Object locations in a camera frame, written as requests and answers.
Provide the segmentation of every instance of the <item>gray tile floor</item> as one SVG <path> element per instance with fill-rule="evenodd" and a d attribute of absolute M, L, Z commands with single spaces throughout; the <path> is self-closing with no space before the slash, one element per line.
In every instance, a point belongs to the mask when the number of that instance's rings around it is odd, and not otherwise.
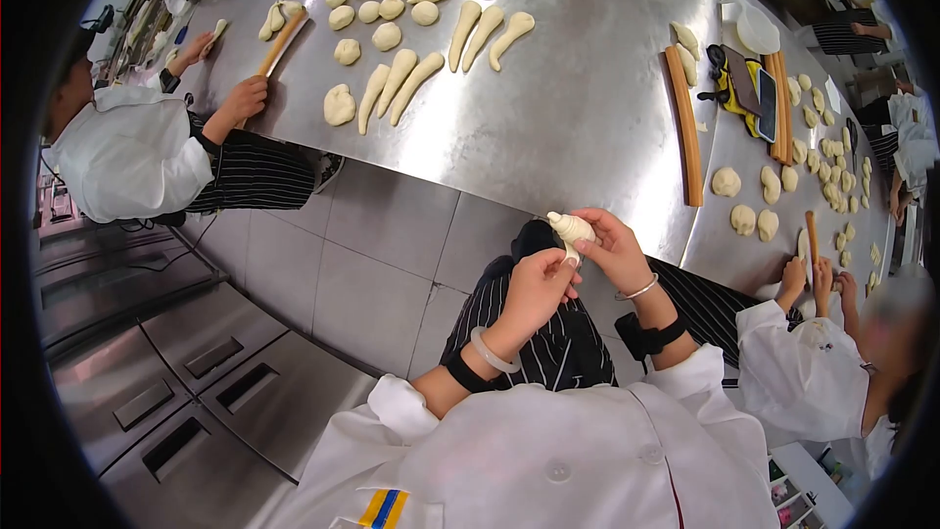
<path fill-rule="evenodd" d="M 223 211 L 198 250 L 252 301 L 297 331 L 379 370 L 415 378 L 437 364 L 476 280 L 530 219 L 522 211 L 347 160 L 293 211 Z M 191 216 L 190 241 L 212 217 Z M 642 376 L 614 331 L 632 310 L 587 261 L 579 287 L 621 383 Z"/>

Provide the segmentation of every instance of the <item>yellow and blue patch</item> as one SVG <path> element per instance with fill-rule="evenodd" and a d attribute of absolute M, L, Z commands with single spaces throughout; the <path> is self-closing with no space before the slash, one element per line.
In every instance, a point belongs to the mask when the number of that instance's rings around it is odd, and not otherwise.
<path fill-rule="evenodd" d="M 376 490 L 359 524 L 371 529 L 395 529 L 405 508 L 408 492 L 404 490 Z"/>

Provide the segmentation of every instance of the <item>white button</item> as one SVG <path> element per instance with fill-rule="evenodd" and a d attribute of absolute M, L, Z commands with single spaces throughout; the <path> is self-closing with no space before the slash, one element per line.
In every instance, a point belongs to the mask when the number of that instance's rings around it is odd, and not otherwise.
<path fill-rule="evenodd" d="M 551 482 L 567 482 L 571 477 L 571 467 L 564 462 L 553 459 L 545 465 L 545 477 Z"/>
<path fill-rule="evenodd" d="M 640 448 L 640 459 L 651 466 L 663 463 L 664 458 L 665 453 L 663 452 L 663 448 L 655 443 L 650 443 Z"/>

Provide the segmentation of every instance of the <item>rolling pin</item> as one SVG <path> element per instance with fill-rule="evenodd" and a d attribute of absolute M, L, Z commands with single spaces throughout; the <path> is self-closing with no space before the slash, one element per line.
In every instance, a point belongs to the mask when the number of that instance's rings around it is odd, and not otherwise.
<path fill-rule="evenodd" d="M 679 133 L 682 137 L 682 156 L 685 159 L 685 198 L 688 206 L 702 206 L 701 154 L 699 153 L 699 130 L 696 128 L 696 116 L 692 112 L 692 100 L 682 71 L 682 60 L 675 46 L 665 49 L 665 61 L 668 64 L 672 90 L 676 93 L 676 110 L 679 112 Z"/>

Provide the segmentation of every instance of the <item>black wristband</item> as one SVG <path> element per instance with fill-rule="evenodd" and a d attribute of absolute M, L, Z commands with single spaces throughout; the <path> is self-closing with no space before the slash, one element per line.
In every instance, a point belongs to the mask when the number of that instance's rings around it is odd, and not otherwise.
<path fill-rule="evenodd" d="M 454 380 L 470 391 L 471 394 L 485 393 L 492 390 L 493 384 L 485 381 L 479 374 L 470 369 L 470 366 L 464 361 L 461 351 L 463 351 L 462 348 L 453 352 L 443 364 L 454 377 Z"/>

